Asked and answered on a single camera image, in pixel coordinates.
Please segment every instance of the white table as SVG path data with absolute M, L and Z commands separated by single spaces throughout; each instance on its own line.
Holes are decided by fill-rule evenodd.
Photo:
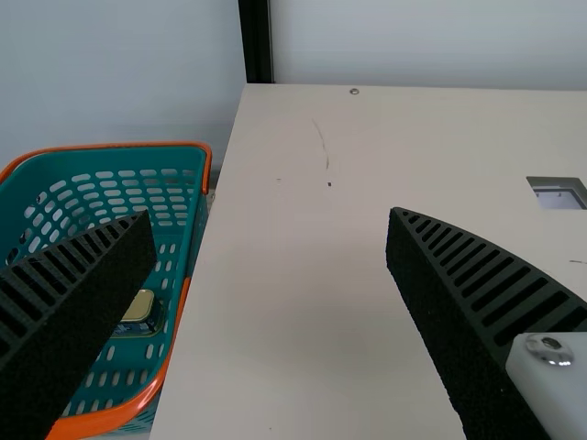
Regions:
M 385 265 L 403 206 L 587 298 L 587 93 L 248 85 L 151 440 L 463 438 Z

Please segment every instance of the basket hole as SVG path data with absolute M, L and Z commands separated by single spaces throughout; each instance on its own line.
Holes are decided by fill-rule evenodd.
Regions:
M 116 183 L 116 181 L 101 181 L 100 186 L 102 188 L 116 188 L 118 183 Z
M 53 232 L 51 232 L 51 235 L 49 236 L 49 241 L 51 243 L 55 243 L 57 241 L 57 238 L 59 238 L 59 231 L 55 229 Z
M 52 217 L 53 221 L 55 221 L 55 222 L 58 221 L 62 215 L 63 215 L 63 211 L 61 209 L 58 209 L 57 211 L 55 211 L 53 213 L 53 217 Z
M 6 264 L 12 264 L 14 260 L 17 258 L 17 255 L 18 249 L 16 247 L 10 249 L 10 252 L 8 252 L 8 255 L 6 256 Z
M 92 386 L 92 381 L 94 380 L 94 373 L 90 371 L 88 377 L 85 378 L 85 388 L 90 388 Z
M 64 191 L 64 192 L 60 193 L 60 194 L 57 196 L 57 200 L 59 200 L 59 201 L 65 200 L 65 199 L 67 199 L 68 197 L 70 197 L 71 195 L 73 195 L 73 191 L 72 191 L 72 190 L 66 190 L 66 191 Z
M 111 346 L 110 348 L 108 348 L 108 352 L 106 353 L 106 360 L 112 360 L 112 358 L 114 357 L 115 351 L 116 351 L 116 348 L 114 346 Z
M 63 414 L 61 415 L 61 417 L 67 417 L 69 415 L 69 413 L 70 413 L 71 407 L 72 407 L 72 403 L 69 402 L 67 404 L 67 406 L 65 407 L 65 409 L 63 410 Z
M 24 245 L 27 242 L 27 240 L 30 238 L 30 236 L 32 236 L 32 235 L 33 235 L 33 231 L 32 231 L 32 229 L 30 229 L 28 227 L 27 229 L 24 230 L 24 232 L 18 238 L 18 243 L 20 243 L 21 245 Z
M 43 214 L 41 214 L 41 213 L 37 214 L 37 216 L 33 220 L 33 226 L 34 227 L 39 226 L 40 222 L 43 221 L 43 218 L 45 218 Z
M 95 174 L 95 177 L 97 177 L 98 179 L 110 179 L 112 176 L 114 176 L 114 173 L 112 171 L 98 171 Z
M 113 387 L 118 385 L 119 379 L 120 379 L 120 371 L 115 371 L 114 374 L 112 375 L 112 381 L 110 382 L 110 383 L 112 383 Z
M 70 217 L 63 217 L 63 220 L 61 220 L 60 226 L 61 229 L 65 229 L 70 223 Z
M 81 181 L 88 181 L 90 180 L 89 174 L 78 174 L 77 176 L 72 177 L 72 182 L 81 182 Z
M 52 200 L 50 200 L 46 205 L 45 205 L 45 212 L 46 213 L 50 213 L 53 208 L 55 207 L 55 202 L 53 202 Z
M 135 179 L 124 180 L 122 181 L 122 184 L 124 186 L 138 186 L 138 181 Z
M 84 183 L 83 185 L 80 185 L 77 187 L 77 191 L 89 191 L 95 188 L 95 185 L 93 183 Z
M 65 209 L 70 209 L 72 207 L 74 207 L 76 204 L 78 204 L 80 201 L 77 199 L 71 199 L 69 202 L 67 202 L 65 204 Z
M 40 229 L 40 232 L 43 236 L 46 236 L 47 233 L 51 230 L 52 224 L 47 222 L 43 227 Z
M 98 194 L 97 192 L 89 192 L 83 195 L 84 200 L 93 200 L 97 199 L 98 197 L 100 197 L 100 194 Z
M 83 211 L 85 211 L 85 209 L 83 209 L 81 206 L 79 208 L 75 208 L 72 211 L 72 216 L 77 217 L 79 214 L 82 214 Z
M 35 207 L 33 205 L 29 205 L 27 209 L 25 209 L 25 218 L 30 218 L 35 213 Z
M 142 385 L 143 383 L 145 383 L 145 382 L 147 381 L 147 377 L 148 377 L 148 375 L 149 375 L 149 372 L 148 372 L 147 370 L 143 369 L 143 370 L 140 372 L 140 378 L 138 378 L 138 383 L 139 383 L 139 384 L 141 384 L 141 385 Z
M 51 191 L 52 193 L 55 193 L 56 191 L 60 190 L 61 188 L 63 188 L 67 183 L 65 181 L 58 181 L 57 183 L 53 183 L 50 187 L 49 187 L 49 191 Z
M 104 372 L 100 375 L 100 379 L 98 380 L 98 387 L 102 388 L 104 387 L 104 384 L 106 383 L 106 377 L 108 376 L 108 373 Z
M 76 414 L 81 414 L 83 413 L 83 408 L 85 407 L 85 401 L 80 401 L 80 403 L 77 405 L 77 410 L 75 410 Z
M 132 369 L 127 374 L 127 385 L 132 385 L 132 382 L 135 380 L 135 371 Z

